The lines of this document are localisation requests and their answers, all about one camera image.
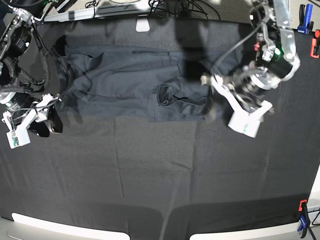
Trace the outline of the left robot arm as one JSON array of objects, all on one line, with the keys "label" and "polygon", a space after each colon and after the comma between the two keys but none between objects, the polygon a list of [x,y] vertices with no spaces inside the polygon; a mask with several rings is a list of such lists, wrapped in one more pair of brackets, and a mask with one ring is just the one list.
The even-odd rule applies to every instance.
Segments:
[{"label": "left robot arm", "polygon": [[[228,127],[255,138],[264,115],[273,110],[273,104],[263,99],[264,92],[290,80],[301,61],[286,1],[254,0],[252,3],[250,20],[253,31],[223,53],[210,67],[210,75],[203,75],[200,80],[231,106],[233,114]],[[256,37],[255,59],[231,75],[223,75],[219,65],[253,36]]]}]

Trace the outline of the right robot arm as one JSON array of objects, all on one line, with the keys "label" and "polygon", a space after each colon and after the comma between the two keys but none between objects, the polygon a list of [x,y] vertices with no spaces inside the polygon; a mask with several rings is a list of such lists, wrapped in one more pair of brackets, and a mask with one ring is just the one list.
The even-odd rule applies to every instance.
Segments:
[{"label": "right robot arm", "polygon": [[[61,134],[63,123],[56,107],[63,94],[46,90],[51,80],[48,55],[58,63],[58,55],[45,47],[37,24],[46,15],[49,0],[2,0],[10,9],[9,20],[0,28],[0,103],[5,111],[1,121],[7,126],[11,149],[30,144],[30,133],[47,138]],[[19,67],[20,57],[35,41],[43,66],[38,80]]]}]

